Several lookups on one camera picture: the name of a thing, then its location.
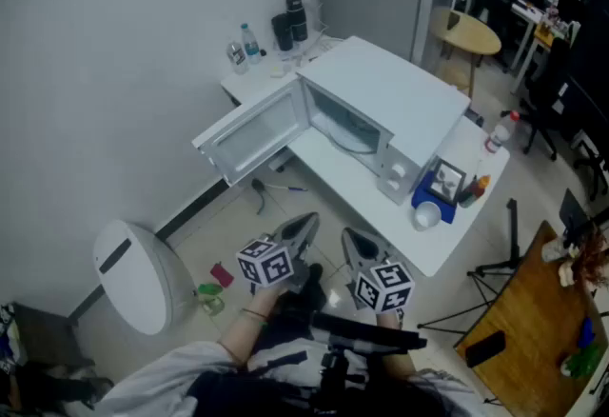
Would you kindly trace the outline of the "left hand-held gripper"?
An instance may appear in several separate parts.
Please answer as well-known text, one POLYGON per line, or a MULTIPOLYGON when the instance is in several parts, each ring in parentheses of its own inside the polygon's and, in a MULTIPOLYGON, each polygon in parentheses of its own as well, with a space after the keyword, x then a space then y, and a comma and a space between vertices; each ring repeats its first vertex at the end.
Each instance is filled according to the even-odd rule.
POLYGON ((320 226, 318 213, 309 212, 281 224, 272 240, 255 239, 236 253, 244 278, 257 288, 278 285, 300 293, 308 279, 304 256, 320 226))

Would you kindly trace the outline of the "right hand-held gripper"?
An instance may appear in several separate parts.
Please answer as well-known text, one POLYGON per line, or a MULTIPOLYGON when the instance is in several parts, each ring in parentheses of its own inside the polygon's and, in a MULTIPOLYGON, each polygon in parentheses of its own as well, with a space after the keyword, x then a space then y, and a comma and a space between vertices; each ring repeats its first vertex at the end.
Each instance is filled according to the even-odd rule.
POLYGON ((342 247, 349 274, 356 282, 354 295, 357 301, 377 314, 408 304, 415 282, 402 263, 383 264, 393 252, 382 237, 359 228, 344 228, 342 247), (377 266, 361 272, 366 265, 377 266))

